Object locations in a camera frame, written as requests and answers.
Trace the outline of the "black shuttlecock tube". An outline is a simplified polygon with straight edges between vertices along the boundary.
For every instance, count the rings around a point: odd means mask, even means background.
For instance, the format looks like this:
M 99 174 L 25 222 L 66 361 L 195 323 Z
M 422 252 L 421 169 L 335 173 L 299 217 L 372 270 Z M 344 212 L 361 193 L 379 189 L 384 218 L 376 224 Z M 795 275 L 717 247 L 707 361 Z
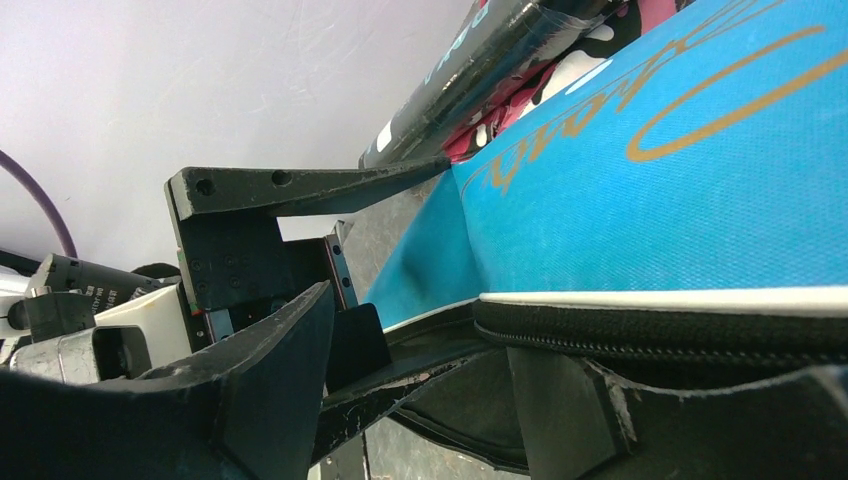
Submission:
M 383 127 L 362 168 L 440 156 L 621 1 L 488 1 Z

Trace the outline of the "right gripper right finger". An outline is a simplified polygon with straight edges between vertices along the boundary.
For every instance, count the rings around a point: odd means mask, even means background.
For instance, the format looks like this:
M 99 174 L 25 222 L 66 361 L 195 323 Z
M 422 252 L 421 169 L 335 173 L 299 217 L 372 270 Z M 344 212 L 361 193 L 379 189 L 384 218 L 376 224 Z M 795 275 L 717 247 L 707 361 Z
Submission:
M 847 370 L 665 389 L 587 360 L 507 352 L 534 479 L 843 479 Z

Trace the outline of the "blue sport racket bag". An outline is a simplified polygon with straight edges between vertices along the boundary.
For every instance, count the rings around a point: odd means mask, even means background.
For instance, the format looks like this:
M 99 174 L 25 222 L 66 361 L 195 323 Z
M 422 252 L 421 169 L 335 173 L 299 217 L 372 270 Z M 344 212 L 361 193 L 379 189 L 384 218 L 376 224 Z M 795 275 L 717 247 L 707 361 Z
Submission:
M 398 352 L 495 351 L 394 422 L 531 477 L 511 348 L 680 390 L 847 370 L 847 5 L 690 3 L 434 188 L 367 299 Z

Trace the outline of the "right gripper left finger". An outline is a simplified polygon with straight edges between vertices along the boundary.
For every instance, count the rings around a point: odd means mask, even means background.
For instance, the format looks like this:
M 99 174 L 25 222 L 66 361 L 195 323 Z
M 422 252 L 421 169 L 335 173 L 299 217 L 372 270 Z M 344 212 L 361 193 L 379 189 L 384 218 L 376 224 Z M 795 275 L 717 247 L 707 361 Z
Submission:
M 335 306 L 317 283 L 254 325 L 133 380 L 1 377 L 5 479 L 304 479 Z

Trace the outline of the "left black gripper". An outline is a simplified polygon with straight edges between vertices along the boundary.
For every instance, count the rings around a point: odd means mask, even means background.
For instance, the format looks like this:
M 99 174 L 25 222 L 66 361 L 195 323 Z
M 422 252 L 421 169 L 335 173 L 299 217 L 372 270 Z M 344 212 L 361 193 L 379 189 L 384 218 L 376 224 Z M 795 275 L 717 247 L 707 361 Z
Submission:
M 450 166 L 430 158 L 365 169 L 186 167 L 165 182 L 188 309 L 210 342 L 329 284 L 331 394 L 322 401 L 312 464 L 495 349 L 438 347 L 390 364 L 376 308 L 356 299 L 338 235 L 286 241 L 278 220 L 356 213 Z

